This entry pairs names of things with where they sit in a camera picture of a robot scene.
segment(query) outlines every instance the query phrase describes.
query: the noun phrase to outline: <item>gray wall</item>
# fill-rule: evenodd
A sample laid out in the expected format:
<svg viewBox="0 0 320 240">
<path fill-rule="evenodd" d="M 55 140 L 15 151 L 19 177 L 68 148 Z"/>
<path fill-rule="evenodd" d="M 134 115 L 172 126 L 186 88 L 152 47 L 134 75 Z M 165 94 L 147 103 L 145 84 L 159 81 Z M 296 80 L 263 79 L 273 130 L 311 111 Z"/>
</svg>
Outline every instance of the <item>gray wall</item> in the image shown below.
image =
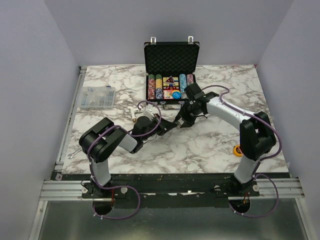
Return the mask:
<svg viewBox="0 0 320 240">
<path fill-rule="evenodd" d="M 79 69 L 42 0 L 0 3 L 0 239 L 28 239 Z"/>
<path fill-rule="evenodd" d="M 143 43 L 201 43 L 199 64 L 256 64 L 292 0 L 44 0 L 80 65 L 143 64 Z"/>
<path fill-rule="evenodd" d="M 301 180 L 320 237 L 319 9 L 319 0 L 295 0 L 257 71 L 289 170 Z"/>
</svg>

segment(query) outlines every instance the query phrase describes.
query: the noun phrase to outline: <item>case lid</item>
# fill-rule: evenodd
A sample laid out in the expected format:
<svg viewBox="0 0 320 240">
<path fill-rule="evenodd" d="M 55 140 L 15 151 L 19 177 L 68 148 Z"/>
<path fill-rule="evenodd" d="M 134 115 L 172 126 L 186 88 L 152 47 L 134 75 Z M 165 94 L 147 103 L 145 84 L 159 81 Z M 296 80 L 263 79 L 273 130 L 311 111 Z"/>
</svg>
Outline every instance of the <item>case lid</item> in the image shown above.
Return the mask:
<svg viewBox="0 0 320 240">
<path fill-rule="evenodd" d="M 145 70 L 148 74 L 191 74 L 196 70 L 200 43 L 144 43 Z"/>
</svg>

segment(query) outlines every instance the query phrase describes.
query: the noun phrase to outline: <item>marble table top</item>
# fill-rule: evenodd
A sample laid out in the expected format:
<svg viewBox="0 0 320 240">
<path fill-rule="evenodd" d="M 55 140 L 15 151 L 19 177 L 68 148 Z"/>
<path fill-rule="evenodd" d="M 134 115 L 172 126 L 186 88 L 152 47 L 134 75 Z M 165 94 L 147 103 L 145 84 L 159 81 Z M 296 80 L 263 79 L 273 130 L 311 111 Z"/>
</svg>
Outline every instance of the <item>marble table top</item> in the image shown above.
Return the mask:
<svg viewBox="0 0 320 240">
<path fill-rule="evenodd" d="M 144 65 L 87 68 L 83 86 L 115 87 L 114 107 L 109 110 L 77 108 L 72 132 L 65 144 L 63 174 L 90 173 L 89 161 L 83 152 L 72 159 L 68 159 L 67 155 L 79 148 L 80 136 L 102 118 L 108 117 L 127 130 L 133 128 L 128 107 L 146 99 L 145 72 Z M 230 88 L 226 100 L 245 110 L 264 111 L 270 116 L 253 65 L 199 65 L 195 76 L 201 88 L 212 84 L 226 86 Z M 223 89 L 208 91 L 220 94 Z M 163 110 L 162 115 L 172 121 L 177 112 Z M 233 154 L 233 148 L 239 141 L 239 132 L 222 119 L 200 117 L 191 128 L 176 128 L 164 136 L 157 136 L 136 154 L 118 147 L 108 159 L 109 170 L 112 174 L 233 173 L 241 159 Z M 278 146 L 275 146 L 271 153 L 277 149 Z M 288 172 L 283 154 L 263 161 L 258 172 Z"/>
</svg>

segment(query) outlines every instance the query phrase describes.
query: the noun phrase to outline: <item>open case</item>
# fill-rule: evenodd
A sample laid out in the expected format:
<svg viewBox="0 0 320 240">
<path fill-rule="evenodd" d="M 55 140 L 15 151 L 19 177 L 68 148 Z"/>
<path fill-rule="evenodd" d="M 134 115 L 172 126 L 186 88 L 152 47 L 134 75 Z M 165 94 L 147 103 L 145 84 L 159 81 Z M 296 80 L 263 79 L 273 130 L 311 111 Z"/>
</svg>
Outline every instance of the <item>open case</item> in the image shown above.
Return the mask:
<svg viewBox="0 0 320 240">
<path fill-rule="evenodd" d="M 193 36 L 185 42 L 156 42 L 155 37 L 145 42 L 146 100 L 162 106 L 188 101 L 184 86 L 196 82 L 199 48 Z"/>
</svg>

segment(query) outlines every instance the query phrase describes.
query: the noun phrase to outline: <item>yellow tape measure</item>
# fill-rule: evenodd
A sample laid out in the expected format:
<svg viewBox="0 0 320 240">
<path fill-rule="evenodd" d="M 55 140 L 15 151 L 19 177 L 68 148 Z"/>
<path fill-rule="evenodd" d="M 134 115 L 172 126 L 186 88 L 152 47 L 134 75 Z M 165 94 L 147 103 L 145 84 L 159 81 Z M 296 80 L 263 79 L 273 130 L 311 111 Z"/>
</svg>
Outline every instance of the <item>yellow tape measure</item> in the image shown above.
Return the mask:
<svg viewBox="0 0 320 240">
<path fill-rule="evenodd" d="M 240 149 L 240 145 L 236 145 L 233 148 L 233 154 L 236 155 L 237 157 L 242 157 L 243 153 Z"/>
</svg>

